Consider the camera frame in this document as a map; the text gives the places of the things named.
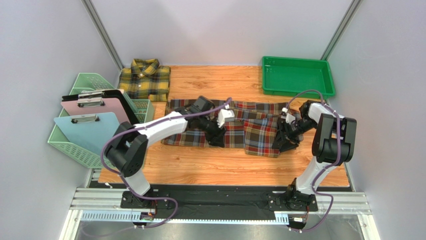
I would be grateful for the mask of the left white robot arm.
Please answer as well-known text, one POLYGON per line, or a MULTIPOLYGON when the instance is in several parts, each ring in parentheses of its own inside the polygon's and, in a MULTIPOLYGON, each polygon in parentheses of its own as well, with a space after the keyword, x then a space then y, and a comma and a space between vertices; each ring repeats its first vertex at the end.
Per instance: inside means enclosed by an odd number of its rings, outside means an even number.
POLYGON ((142 124, 121 123, 101 150, 101 161, 108 159, 134 196, 143 198, 151 185, 142 168, 148 148, 154 143, 187 130, 200 130, 209 145, 225 146, 225 120, 232 98, 222 105, 200 96, 192 104, 178 107, 164 117, 142 124))

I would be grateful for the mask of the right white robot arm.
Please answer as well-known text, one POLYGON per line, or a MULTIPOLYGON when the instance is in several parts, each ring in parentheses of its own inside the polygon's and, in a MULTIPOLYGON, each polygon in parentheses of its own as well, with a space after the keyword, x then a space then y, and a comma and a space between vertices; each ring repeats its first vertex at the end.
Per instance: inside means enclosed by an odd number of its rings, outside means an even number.
POLYGON ((272 149, 281 153, 296 149, 304 133, 315 129, 312 159, 304 172, 287 188, 288 200, 311 200, 325 177, 338 166, 349 162, 354 154, 357 121, 339 115, 330 106, 308 100, 300 108, 296 119, 288 108, 283 108, 277 122, 277 133, 272 149))

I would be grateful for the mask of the red brown plaid shirt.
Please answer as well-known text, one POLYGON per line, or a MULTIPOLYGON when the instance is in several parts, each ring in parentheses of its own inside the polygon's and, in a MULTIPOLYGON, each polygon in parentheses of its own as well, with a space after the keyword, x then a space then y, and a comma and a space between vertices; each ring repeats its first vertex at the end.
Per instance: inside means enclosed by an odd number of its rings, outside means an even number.
MULTIPOLYGON (((166 104, 165 113, 193 104, 195 99, 172 99, 166 104)), ((248 155, 277 158, 279 149, 273 149, 273 142, 278 132, 278 121, 287 102, 247 102, 232 101, 231 109, 236 119, 225 124, 224 147, 244 149, 248 155)), ((187 130, 174 134, 160 141, 163 145, 218 148, 208 143, 201 130, 187 130)))

